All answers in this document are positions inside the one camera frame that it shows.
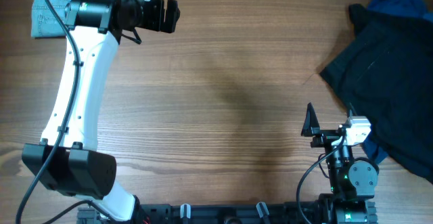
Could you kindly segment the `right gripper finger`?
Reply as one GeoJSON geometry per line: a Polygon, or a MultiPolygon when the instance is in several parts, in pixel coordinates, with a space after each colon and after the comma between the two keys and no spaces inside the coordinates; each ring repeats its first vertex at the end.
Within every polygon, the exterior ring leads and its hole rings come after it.
{"type": "Polygon", "coordinates": [[[357,116],[357,111],[355,110],[355,107],[352,105],[351,102],[349,102],[346,105],[346,109],[347,109],[347,113],[346,114],[347,114],[348,118],[352,118],[354,116],[357,116]]]}
{"type": "Polygon", "coordinates": [[[312,137],[318,135],[320,132],[320,125],[315,114],[312,103],[307,104],[306,117],[302,126],[301,135],[304,137],[312,137]]]}

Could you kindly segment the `light blue denim shorts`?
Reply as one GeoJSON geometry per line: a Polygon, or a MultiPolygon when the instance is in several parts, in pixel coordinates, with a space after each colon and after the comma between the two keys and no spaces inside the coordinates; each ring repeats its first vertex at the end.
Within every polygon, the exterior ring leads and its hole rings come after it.
{"type": "MultiPolygon", "coordinates": [[[[63,22],[66,20],[65,7],[70,1],[71,0],[49,0],[63,22]]],[[[31,37],[65,37],[65,32],[50,11],[45,0],[33,0],[31,9],[31,37]]]]}

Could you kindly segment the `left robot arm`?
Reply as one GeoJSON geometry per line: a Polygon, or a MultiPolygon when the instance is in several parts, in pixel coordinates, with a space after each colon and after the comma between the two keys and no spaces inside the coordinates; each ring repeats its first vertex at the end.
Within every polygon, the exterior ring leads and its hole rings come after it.
{"type": "Polygon", "coordinates": [[[26,144],[22,161],[37,184],[75,197],[107,223],[149,223],[137,196],[116,180],[116,159],[98,151],[97,122],[110,65],[121,39],[140,43],[139,29],[172,33],[175,0],[71,0],[58,23],[67,53],[53,112],[40,142],[26,144]]]}

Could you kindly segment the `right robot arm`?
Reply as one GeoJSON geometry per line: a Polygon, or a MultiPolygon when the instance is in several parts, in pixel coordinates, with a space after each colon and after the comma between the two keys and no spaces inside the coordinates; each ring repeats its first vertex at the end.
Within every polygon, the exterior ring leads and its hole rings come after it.
{"type": "Polygon", "coordinates": [[[371,123],[364,116],[348,113],[337,129],[322,129],[311,103],[307,104],[301,135],[310,137],[312,148],[323,148],[301,176],[296,188],[296,208],[304,223],[375,223],[375,196],[379,167],[368,158],[355,158],[352,148],[363,143],[371,133],[371,123]],[[326,162],[331,192],[320,194],[313,204],[312,217],[307,217],[300,201],[302,185],[308,175],[326,162]]]}

